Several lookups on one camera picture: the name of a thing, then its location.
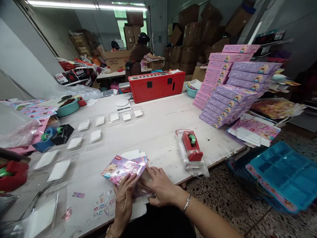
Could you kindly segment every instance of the teal bowl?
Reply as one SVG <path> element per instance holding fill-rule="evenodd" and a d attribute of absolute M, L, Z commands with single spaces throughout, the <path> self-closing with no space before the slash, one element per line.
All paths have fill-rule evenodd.
<path fill-rule="evenodd" d="M 186 84 L 186 88 L 187 88 L 187 95 L 188 96 L 190 96 L 192 98 L 196 97 L 196 94 L 197 94 L 198 90 L 193 90 L 193 89 L 189 88 L 187 86 L 187 84 Z"/>

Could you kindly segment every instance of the red tape dispenser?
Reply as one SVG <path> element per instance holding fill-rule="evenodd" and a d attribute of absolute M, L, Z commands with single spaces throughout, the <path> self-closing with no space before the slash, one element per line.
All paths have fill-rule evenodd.
<path fill-rule="evenodd" d="M 199 149 L 195 133 L 193 131 L 184 131 L 182 140 L 189 161 L 201 161 L 201 158 L 204 154 Z"/>

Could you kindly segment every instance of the person's left hand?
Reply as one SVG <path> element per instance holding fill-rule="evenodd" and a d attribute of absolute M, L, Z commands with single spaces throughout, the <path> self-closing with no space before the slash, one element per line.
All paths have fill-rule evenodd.
<path fill-rule="evenodd" d="M 116 194 L 115 221 L 110 228 L 114 237 L 120 237 L 127 226 L 132 214 L 132 193 L 136 185 L 137 174 L 127 174 L 120 182 L 119 189 L 114 186 Z"/>

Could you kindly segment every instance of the blue plastic crate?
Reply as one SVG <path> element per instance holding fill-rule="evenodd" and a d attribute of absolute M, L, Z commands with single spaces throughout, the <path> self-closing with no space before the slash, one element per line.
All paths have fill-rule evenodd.
<path fill-rule="evenodd" d="M 245 167 L 291 213 L 306 210 L 317 197 L 317 163 L 301 156 L 283 141 Z"/>

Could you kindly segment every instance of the person's right hand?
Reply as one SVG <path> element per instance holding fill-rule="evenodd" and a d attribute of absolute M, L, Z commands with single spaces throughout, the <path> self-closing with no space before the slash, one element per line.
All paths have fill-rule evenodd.
<path fill-rule="evenodd" d="M 156 207 L 178 206 L 184 199 L 186 201 L 188 193 L 181 187 L 174 185 L 162 168 L 147 166 L 145 169 L 151 176 L 152 181 L 144 180 L 143 183 L 156 195 L 155 198 L 149 198 L 151 205 Z"/>

